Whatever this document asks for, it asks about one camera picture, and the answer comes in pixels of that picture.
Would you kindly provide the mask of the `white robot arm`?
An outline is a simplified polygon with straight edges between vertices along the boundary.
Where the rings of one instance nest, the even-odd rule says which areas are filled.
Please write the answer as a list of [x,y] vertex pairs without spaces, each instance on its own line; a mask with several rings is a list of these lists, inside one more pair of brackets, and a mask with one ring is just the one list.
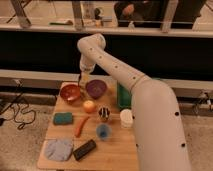
[[80,70],[91,73],[100,66],[131,93],[139,171],[191,171],[180,109],[172,88],[108,54],[105,46],[101,34],[80,39]]

